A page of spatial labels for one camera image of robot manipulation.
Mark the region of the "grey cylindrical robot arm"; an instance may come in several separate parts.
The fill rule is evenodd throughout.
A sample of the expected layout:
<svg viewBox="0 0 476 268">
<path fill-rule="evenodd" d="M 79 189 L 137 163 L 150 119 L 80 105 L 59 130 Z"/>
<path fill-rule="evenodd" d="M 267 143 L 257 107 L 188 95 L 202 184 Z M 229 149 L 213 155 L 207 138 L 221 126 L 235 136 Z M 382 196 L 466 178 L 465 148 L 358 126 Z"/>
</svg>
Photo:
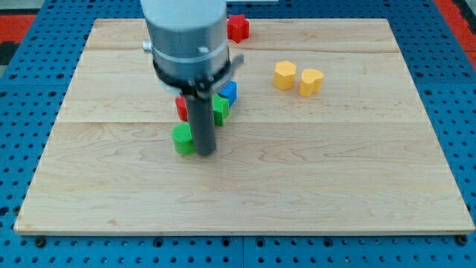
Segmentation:
<svg viewBox="0 0 476 268">
<path fill-rule="evenodd" d="M 153 66 L 184 95 L 211 95 L 230 80 L 225 0 L 141 0 Z"/>
</svg>

